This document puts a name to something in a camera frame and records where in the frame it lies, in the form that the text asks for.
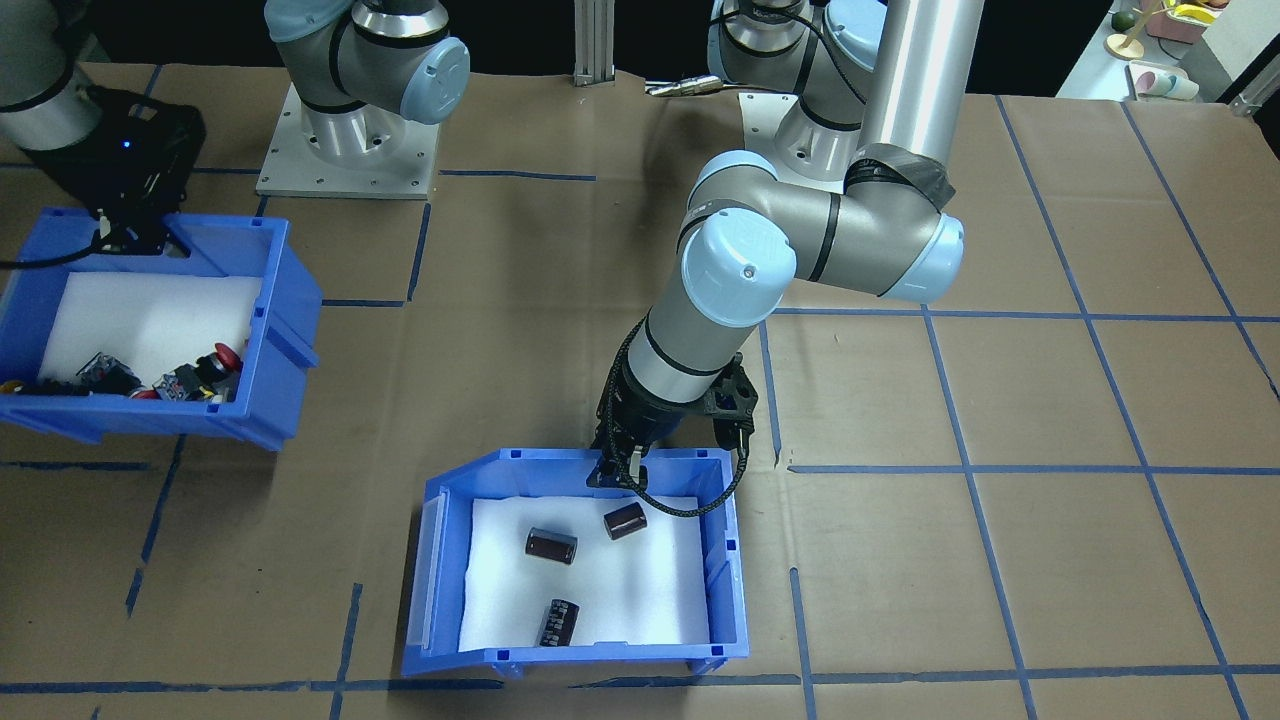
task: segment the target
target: brown paper work surface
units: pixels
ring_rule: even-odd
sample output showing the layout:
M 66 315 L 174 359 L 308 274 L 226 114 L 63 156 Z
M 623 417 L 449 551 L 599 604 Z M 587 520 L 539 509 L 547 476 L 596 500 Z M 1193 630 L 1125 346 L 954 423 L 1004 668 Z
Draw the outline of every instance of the brown paper work surface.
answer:
M 200 106 L 193 213 L 324 290 L 297 437 L 0 427 L 0 717 L 1280 717 L 1280 164 L 1216 105 L 969 96 L 933 306 L 796 282 L 753 333 L 751 656 L 401 679 L 424 483 L 585 447 L 733 92 L 475 76 L 430 202 L 270 199 L 280 69 Z M 72 200 L 0 149 L 0 256 Z M 690 427 L 678 445 L 708 445 Z

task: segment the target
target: robotic arm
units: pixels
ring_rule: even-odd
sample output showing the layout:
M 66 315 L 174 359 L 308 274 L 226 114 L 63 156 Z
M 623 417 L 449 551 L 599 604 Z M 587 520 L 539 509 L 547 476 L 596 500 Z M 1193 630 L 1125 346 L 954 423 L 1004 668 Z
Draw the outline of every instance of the robotic arm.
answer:
M 890 4 L 844 193 L 781 183 L 768 161 L 741 150 L 707 164 L 667 288 L 611 368 L 589 484 L 654 503 L 643 456 L 686 415 L 710 416 L 721 446 L 739 451 L 736 484 L 756 400 L 737 350 L 792 277 L 914 302 L 946 292 L 964 229 L 942 213 L 954 193 L 945 163 L 980 15 L 982 0 Z
M 269 0 L 265 15 L 303 131 L 333 164 L 376 161 L 404 120 L 440 123 L 466 90 L 471 56 L 436 0 Z
M 0 135 L 99 218 L 78 256 L 184 252 L 161 218 L 186 196 L 205 140 L 200 113 L 92 85 L 55 40 L 59 29 L 49 0 L 0 3 Z

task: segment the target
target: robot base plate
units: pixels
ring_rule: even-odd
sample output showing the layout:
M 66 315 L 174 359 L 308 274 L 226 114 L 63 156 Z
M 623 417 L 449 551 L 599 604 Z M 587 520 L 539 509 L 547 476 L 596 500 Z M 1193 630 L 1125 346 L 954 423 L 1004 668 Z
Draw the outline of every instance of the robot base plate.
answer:
M 302 102 L 289 86 L 257 193 L 288 197 L 428 200 L 435 174 L 439 126 L 406 122 L 406 137 L 375 165 L 344 168 L 319 158 L 302 129 Z

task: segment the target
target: black wire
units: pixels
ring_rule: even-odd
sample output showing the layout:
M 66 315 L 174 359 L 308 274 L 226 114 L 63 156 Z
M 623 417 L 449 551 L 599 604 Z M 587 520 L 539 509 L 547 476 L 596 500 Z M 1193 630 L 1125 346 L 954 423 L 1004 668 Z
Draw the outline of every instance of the black wire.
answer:
M 803 17 L 795 14 L 795 13 L 787 12 L 787 10 L 778 10 L 776 8 L 763 8 L 763 6 L 756 6 L 755 10 L 760 12 L 760 13 L 764 13 L 764 14 L 778 15 L 778 17 L 782 17 L 782 18 L 787 18 L 787 19 L 795 20 L 795 22 L 803 24 L 804 27 L 806 27 L 809 29 L 809 32 L 814 33 L 818 37 L 818 41 L 822 42 L 822 47 L 827 51 L 827 56 L 831 58 L 831 64 L 836 68 L 836 73 L 840 76 L 840 79 L 845 81 L 845 87 L 847 87 L 850 90 L 850 92 L 854 94 L 854 97 L 856 97 L 859 102 L 861 102 L 863 105 L 867 104 L 867 97 L 861 92 L 858 92 L 858 88 L 854 87 L 854 81 L 849 79 L 849 76 L 845 74 L 845 69 L 840 67 L 840 61 L 836 59 L 836 55 L 837 55 L 838 51 L 832 46 L 831 38 L 827 37 L 826 33 L 823 33 L 820 29 L 818 29 L 818 26 L 815 26 L 810 20 L 806 20 L 805 18 L 803 18 Z M 730 20 L 730 19 L 732 19 L 732 18 L 740 15 L 740 14 L 742 14 L 741 10 L 733 10 L 732 13 L 724 13 L 723 15 L 719 15 L 718 18 L 712 18 L 710 24 L 714 26 L 714 24 L 724 23 L 726 20 Z
M 1156 42 L 1157 42 L 1157 44 L 1160 45 L 1160 49 L 1165 51 L 1165 55 L 1169 55 L 1169 56 L 1170 56 L 1170 58 L 1172 58 L 1172 59 L 1174 59 L 1175 61 L 1181 61 L 1181 59 L 1183 59 L 1184 56 L 1187 56 L 1187 51 L 1183 51 L 1183 54 L 1181 54 L 1181 55 L 1174 55 L 1172 53 L 1170 53 L 1170 51 L 1169 51 L 1169 49 L 1167 49 L 1167 47 L 1165 47 L 1165 38 L 1164 38 L 1164 37 L 1156 37 Z
M 99 243 L 90 245 L 88 247 L 77 250 L 68 255 L 61 255 L 59 258 L 45 258 L 44 260 L 0 260 L 0 270 L 38 270 L 41 268 L 55 268 L 58 265 L 65 265 L 67 263 L 74 263 L 81 258 L 88 258 L 90 255 L 101 250 Z
M 618 487 L 630 489 L 631 492 L 636 493 L 636 496 L 640 497 L 640 500 L 648 502 L 650 506 L 666 512 L 667 515 L 675 515 L 676 518 L 700 518 L 703 515 L 707 515 L 712 510 L 716 510 L 721 505 L 724 505 L 724 502 L 728 501 L 730 496 L 733 495 L 733 491 L 737 489 L 737 484 L 742 480 L 742 475 L 746 473 L 746 459 L 748 455 L 750 454 L 750 450 L 744 439 L 742 446 L 737 451 L 737 466 L 733 469 L 732 482 L 730 482 L 730 484 L 724 488 L 724 492 L 722 492 L 719 497 L 717 497 L 716 500 L 710 501 L 707 505 L 703 505 L 701 507 L 698 507 L 696 510 L 678 510 L 676 507 L 671 507 L 669 505 L 664 505 L 663 502 L 659 502 L 657 498 L 645 492 L 644 488 L 640 487 L 640 483 L 631 477 L 631 473 L 628 470 L 628 459 L 622 457 L 621 454 L 618 452 L 618 445 L 614 438 L 616 430 L 618 428 L 613 423 L 613 397 L 617 392 L 618 373 L 622 369 L 622 363 L 626 361 L 627 350 L 631 347 L 631 341 L 635 340 L 636 333 L 640 332 L 641 327 L 644 327 L 643 319 L 639 323 L 636 323 L 636 327 L 631 328 L 630 333 L 627 333 L 626 340 L 622 341 L 622 346 L 618 347 L 617 355 L 613 356 L 613 365 L 609 366 L 609 379 L 605 382 L 604 387 L 604 413 L 603 416 L 600 418 L 604 421 L 604 433 L 605 436 L 608 436 L 607 438 L 608 456 L 609 460 L 617 466 Z

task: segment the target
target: blue tape grid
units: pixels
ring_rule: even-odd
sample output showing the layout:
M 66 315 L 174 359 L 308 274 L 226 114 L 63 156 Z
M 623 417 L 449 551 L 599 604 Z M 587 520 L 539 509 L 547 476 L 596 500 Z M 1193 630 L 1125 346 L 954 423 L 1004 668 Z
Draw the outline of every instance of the blue tape grid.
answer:
M 1174 210 L 1178 211 L 1178 219 L 1183 223 L 1183 229 L 1187 231 L 1187 238 L 1192 241 L 1192 246 L 1196 247 L 1196 254 L 1199 255 L 1201 263 L 1204 265 L 1204 270 L 1208 273 L 1211 281 L 1213 281 L 1213 287 L 1217 288 L 1219 297 L 1222 299 L 1222 305 L 1226 306 L 1228 315 L 1235 322 L 1235 327 L 1240 331 L 1240 337 L 1244 338 L 1245 347 L 1249 348 L 1249 354 L 1253 355 L 1253 361 L 1262 368 L 1262 374 L 1267 377 L 1267 383 L 1271 386 L 1271 393 L 1280 400 L 1280 389 L 1276 389 L 1275 379 L 1271 373 L 1267 372 L 1267 364 L 1262 361 L 1262 356 L 1258 355 L 1257 346 L 1253 345 L 1253 338 L 1249 337 L 1249 331 L 1245 329 L 1242 318 L 1235 311 L 1235 305 L 1231 299 L 1226 295 L 1226 288 L 1222 286 L 1222 281 L 1219 279 L 1217 273 L 1213 270 L 1213 264 L 1208 261 L 1208 255 L 1204 254 L 1204 247 L 1201 245 L 1199 237 L 1196 234 L 1196 229 L 1192 228 L 1190 220 L 1187 219 L 1187 213 L 1183 211 L 1183 204 L 1178 201 L 1178 196 L 1174 195 L 1174 188 L 1170 187 L 1169 179 L 1165 177 L 1165 172 L 1160 169 L 1160 163 L 1156 161 L 1156 155 L 1152 154 L 1151 146 L 1147 145 L 1147 138 L 1143 137 L 1142 129 L 1138 128 L 1138 122 L 1134 119 L 1133 113 L 1129 111 L 1129 105 L 1125 102 L 1120 104 L 1120 110 L 1124 111 L 1124 117 L 1129 120 L 1129 127 L 1133 128 L 1134 136 L 1138 138 L 1138 143 L 1142 145 L 1142 151 L 1146 152 L 1147 160 L 1151 163 L 1151 169 L 1156 172 L 1156 177 L 1160 179 L 1161 187 L 1165 188 L 1165 195 L 1169 196 L 1169 201 L 1174 205 Z
M 1160 519 L 1165 525 L 1165 533 L 1169 536 L 1169 542 L 1172 546 L 1174 555 L 1178 557 L 1178 565 L 1181 568 L 1183 578 L 1187 582 L 1187 589 L 1190 592 L 1192 600 L 1196 603 L 1196 610 L 1199 614 L 1201 621 L 1204 625 L 1204 633 L 1208 635 L 1210 644 L 1213 647 L 1213 655 L 1215 657 L 1217 657 L 1219 669 L 1221 670 L 1222 678 L 1224 680 L 1226 680 L 1226 687 L 1231 693 L 1231 701 L 1235 703 L 1235 710 L 1239 714 L 1240 720 L 1248 720 L 1249 712 L 1244 707 L 1244 700 L 1240 697 L 1240 689 L 1236 687 L 1235 676 L 1233 675 L 1231 667 L 1226 661 L 1226 653 L 1222 651 L 1222 643 L 1219 641 L 1217 632 L 1213 629 L 1213 621 L 1210 619 L 1208 612 L 1204 609 L 1204 603 L 1201 600 L 1199 588 L 1196 584 L 1196 578 L 1192 575 L 1190 565 L 1188 564 L 1187 556 L 1183 552 L 1183 544 L 1178 539 L 1178 533 L 1174 529 L 1174 523 L 1169 516 L 1169 510 L 1165 507 L 1165 500 L 1160 495 L 1160 487 L 1156 484 L 1155 473 L 1151 469 L 1151 464 L 1147 461 L 1147 454 L 1142 447 L 1142 441 L 1138 438 L 1138 430 L 1133 423 L 1133 418 L 1129 415 L 1129 407 L 1125 404 L 1123 395 L 1120 393 L 1120 387 L 1116 383 L 1115 374 L 1111 370 L 1111 363 L 1107 360 L 1107 354 L 1102 347 L 1102 341 L 1098 337 L 1098 332 L 1093 324 L 1093 319 L 1088 316 L 1088 309 L 1085 307 L 1084 304 L 1084 296 L 1080 293 L 1080 288 L 1075 282 L 1075 274 L 1071 272 L 1071 265 L 1066 260 L 1066 252 L 1062 250 L 1062 243 L 1059 240 L 1057 229 L 1053 227 L 1052 218 L 1050 218 L 1048 209 L 1044 205 L 1044 197 L 1041 195 L 1039 186 L 1036 183 L 1036 177 L 1032 174 L 1030 165 L 1027 163 L 1027 155 L 1023 152 L 1023 146 L 1018 141 L 1018 133 L 1014 131 L 1014 124 L 1009 119 L 1009 111 L 1005 108 L 1004 100 L 998 95 L 996 96 L 996 108 L 1000 110 L 1000 117 L 1005 123 L 1005 128 L 1009 131 L 1009 138 L 1014 143 L 1014 151 L 1018 154 L 1018 161 L 1019 164 L 1021 164 L 1023 173 L 1027 176 L 1027 183 L 1030 186 L 1032 195 L 1036 196 L 1036 205 L 1039 208 L 1041 217 L 1044 219 L 1044 227 L 1048 229 L 1050 240 L 1053 241 L 1053 250 L 1057 252 L 1059 261 L 1062 264 L 1062 272 L 1066 274 L 1066 281 L 1071 286 L 1071 295 L 1075 296 L 1075 302 L 1080 309 L 1080 314 L 1084 315 L 1084 327 L 1089 332 L 1089 340 L 1093 342 L 1093 350 L 1098 356 L 1098 363 L 1102 365 L 1103 374 L 1106 374 L 1107 384 L 1111 387 L 1111 395 L 1115 397 L 1116 406 L 1120 410 L 1120 416 L 1124 419 L 1125 429 L 1129 433 L 1129 439 L 1133 443 L 1134 452 L 1137 452 L 1138 455 L 1138 462 L 1142 465 L 1144 470 L 1143 474 L 1147 478 L 1147 487 L 1151 489 L 1152 501 L 1155 501 L 1156 503 L 1156 509 L 1160 512 Z M 1135 124 L 1133 126 L 1133 128 L 1134 132 L 1137 133 L 1138 128 Z M 1139 141 L 1142 140 L 1140 133 L 1138 138 Z M 1146 149 L 1146 142 L 1143 142 L 1143 147 Z M 1156 159 L 1149 154 L 1149 150 L 1147 156 L 1151 159 L 1152 167 L 1156 168 L 1158 173 Z M 1189 233 L 1192 232 L 1190 225 L 1185 224 L 1185 217 L 1184 217 L 1184 227 Z M 1212 268 L 1208 266 L 1207 259 L 1204 260 L 1204 263 L 1206 268 L 1210 270 L 1210 273 L 1212 273 Z M 1219 284 L 1217 287 L 1222 295 L 1222 300 L 1226 304 L 1228 310 L 1234 313 L 1230 301 L 1226 299 L 1226 291 L 1221 288 L 1221 284 Z

